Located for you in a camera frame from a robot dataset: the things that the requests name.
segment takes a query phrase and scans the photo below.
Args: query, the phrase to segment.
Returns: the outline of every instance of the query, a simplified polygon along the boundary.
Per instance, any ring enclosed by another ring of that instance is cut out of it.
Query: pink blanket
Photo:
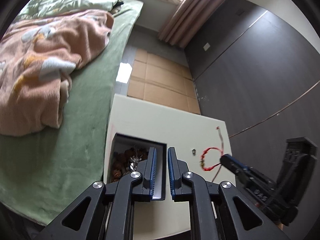
[[[70,73],[107,46],[113,17],[87,10],[12,24],[0,42],[0,134],[59,128]]]

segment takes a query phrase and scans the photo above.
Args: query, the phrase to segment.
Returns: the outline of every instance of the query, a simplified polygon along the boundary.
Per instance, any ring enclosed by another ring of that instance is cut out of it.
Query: cable
[[[217,164],[215,164],[215,165],[213,165],[213,166],[211,166],[211,167],[208,167],[208,168],[206,168],[206,167],[204,166],[204,156],[208,153],[209,150],[211,150],[211,149],[217,150],[217,151],[220,152],[221,156],[223,155],[223,151],[224,151],[223,137],[222,137],[222,135],[221,135],[220,127],[217,126],[216,129],[218,130],[219,137],[220,137],[220,140],[221,140],[221,149],[219,149],[219,148],[217,148],[217,147],[209,147],[209,148],[207,148],[207,149],[205,149],[205,150],[203,151],[203,153],[202,153],[202,155],[201,155],[201,157],[200,157],[200,167],[201,167],[204,171],[212,171],[215,167],[217,167],[218,165],[221,165],[221,163],[217,163]],[[221,166],[219,167],[218,172],[216,173],[216,175],[214,176],[214,178],[213,178],[212,181],[215,180],[215,178],[217,177],[220,169],[221,169]]]
[[[236,135],[238,135],[238,134],[240,134],[240,133],[243,133],[244,131],[247,131],[247,130],[249,130],[249,129],[255,127],[255,126],[257,126],[258,124],[261,124],[261,123],[263,123],[264,121],[269,120],[270,118],[272,118],[272,117],[274,117],[275,115],[279,114],[279,113],[282,112],[284,109],[287,109],[289,106],[291,106],[291,105],[293,105],[295,102],[297,102],[300,98],[302,98],[305,94],[307,94],[309,91],[311,91],[311,90],[312,90],[317,84],[319,84],[319,83],[320,83],[320,80],[319,80],[316,84],[314,84],[311,88],[309,88],[306,92],[304,92],[301,96],[299,96],[297,99],[295,99],[294,101],[292,101],[290,104],[286,105],[284,108],[280,109],[278,112],[275,112],[273,115],[269,116],[269,117],[266,118],[265,120],[262,120],[261,122],[258,122],[258,123],[256,123],[255,125],[252,125],[252,126],[250,126],[250,127],[247,127],[246,129],[244,129],[244,130],[242,130],[242,131],[240,131],[240,132],[238,132],[238,133],[235,133],[235,134],[229,136],[229,138],[232,138],[233,136],[236,136]]]
[[[221,170],[221,167],[222,167],[222,165],[220,165],[220,167],[219,167],[216,175],[213,177],[213,179],[211,180],[211,182],[213,182],[213,181],[216,179],[216,177],[218,176],[218,174],[219,174],[219,172],[220,172],[220,170]]]

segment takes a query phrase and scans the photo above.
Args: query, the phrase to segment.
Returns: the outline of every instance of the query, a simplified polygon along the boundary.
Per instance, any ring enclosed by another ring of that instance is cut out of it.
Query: red bracelet
[[[210,147],[210,148],[207,148],[207,149],[205,149],[205,150],[203,151],[203,153],[202,153],[202,155],[201,155],[201,157],[200,157],[200,166],[201,166],[201,168],[202,168],[204,171],[211,171],[211,170],[213,170],[213,168],[215,168],[215,167],[217,167],[218,165],[220,165],[220,163],[217,163],[216,165],[211,166],[211,167],[209,167],[209,168],[206,168],[206,167],[204,166],[204,156],[207,154],[207,152],[208,152],[209,150],[211,150],[211,149],[217,150],[217,151],[220,152],[221,156],[223,155],[224,144],[223,144],[223,138],[222,138],[222,135],[221,135],[221,132],[220,132],[220,127],[217,127],[216,129],[218,130],[218,133],[219,133],[219,137],[220,137],[220,140],[221,140],[221,148],[222,148],[222,150],[219,149],[219,148],[217,148],[217,147]]]
[[[202,155],[201,155],[201,160],[200,160],[200,166],[201,166],[201,168],[204,170],[204,171],[211,171],[214,167],[217,167],[220,163],[217,163],[216,165],[213,165],[213,166],[211,166],[211,167],[209,167],[209,168],[206,168],[205,166],[204,166],[204,156],[207,154],[207,152],[209,151],[209,150],[211,150],[211,149],[213,149],[213,150],[218,150],[220,153],[221,153],[221,155],[223,155],[223,151],[222,150],[220,150],[219,148],[217,148],[217,147],[210,147],[210,148],[207,148],[207,149],[205,149],[204,151],[203,151],[203,153],[202,153]]]

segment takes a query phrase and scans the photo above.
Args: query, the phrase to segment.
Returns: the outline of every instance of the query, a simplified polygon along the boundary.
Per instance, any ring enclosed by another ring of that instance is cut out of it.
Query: metal screw cap
[[[187,171],[187,172],[183,173],[183,176],[190,179],[194,176],[194,174],[191,171]]]
[[[93,187],[94,188],[101,188],[103,186],[103,183],[101,181],[96,181],[94,184],[93,184]]]
[[[141,173],[138,172],[138,171],[133,171],[131,172],[130,176],[133,177],[133,178],[138,178],[140,177]]]
[[[221,182],[221,186],[224,188],[231,188],[231,183],[229,181],[223,181]]]

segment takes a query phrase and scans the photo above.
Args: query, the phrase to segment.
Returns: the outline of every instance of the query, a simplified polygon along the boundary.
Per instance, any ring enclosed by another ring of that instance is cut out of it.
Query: open drawer
[[[135,169],[137,162],[146,160],[150,147],[156,149],[156,179],[152,200],[165,199],[166,149],[164,143],[116,134],[112,141],[107,183],[118,181]]]

